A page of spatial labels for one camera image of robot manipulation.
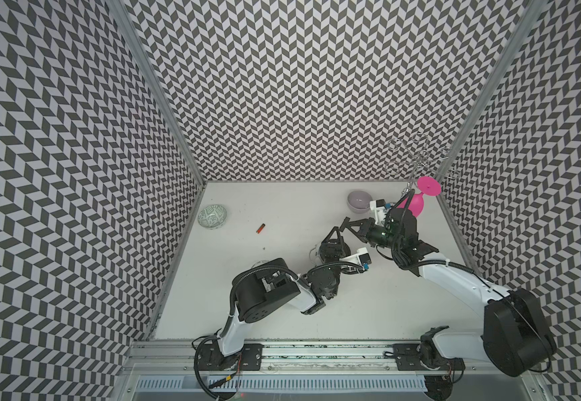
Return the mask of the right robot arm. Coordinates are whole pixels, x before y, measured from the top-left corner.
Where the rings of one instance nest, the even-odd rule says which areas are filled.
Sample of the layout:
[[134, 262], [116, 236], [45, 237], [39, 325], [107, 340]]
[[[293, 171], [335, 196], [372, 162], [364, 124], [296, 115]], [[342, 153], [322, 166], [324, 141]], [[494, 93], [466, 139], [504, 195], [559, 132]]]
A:
[[409, 190], [381, 222], [345, 218], [341, 228], [371, 247], [389, 250], [397, 267], [441, 287], [480, 318], [481, 328], [429, 329], [420, 338], [420, 364], [437, 370], [455, 359], [469, 359], [490, 362], [509, 377], [541, 372], [539, 364], [551, 362], [557, 344], [539, 299], [524, 288], [489, 282], [421, 240], [417, 218], [409, 209], [414, 197]]

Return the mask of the white alarm clock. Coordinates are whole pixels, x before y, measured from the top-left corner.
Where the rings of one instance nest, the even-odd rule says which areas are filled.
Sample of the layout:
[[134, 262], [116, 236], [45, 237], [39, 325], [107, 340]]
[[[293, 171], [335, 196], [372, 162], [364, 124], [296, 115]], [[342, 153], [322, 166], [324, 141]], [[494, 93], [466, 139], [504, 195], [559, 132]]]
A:
[[315, 266], [320, 266], [350, 257], [350, 255], [352, 255], [351, 249], [344, 240], [331, 239], [316, 245], [310, 251], [309, 258]]

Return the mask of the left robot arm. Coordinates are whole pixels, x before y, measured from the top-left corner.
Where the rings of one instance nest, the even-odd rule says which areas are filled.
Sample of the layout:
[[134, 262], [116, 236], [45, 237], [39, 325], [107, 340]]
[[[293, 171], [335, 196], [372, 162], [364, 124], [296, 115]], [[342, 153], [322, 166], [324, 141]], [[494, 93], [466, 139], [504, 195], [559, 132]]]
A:
[[372, 263], [367, 248], [352, 252], [338, 227], [332, 227], [309, 253], [314, 264], [308, 272], [292, 272], [282, 258], [263, 262], [237, 275], [230, 289], [230, 312], [216, 334], [192, 342], [196, 366], [207, 371], [239, 369], [241, 357], [252, 357], [256, 346], [245, 340], [252, 326], [290, 305], [304, 315], [313, 315], [334, 299], [343, 275], [366, 272]]

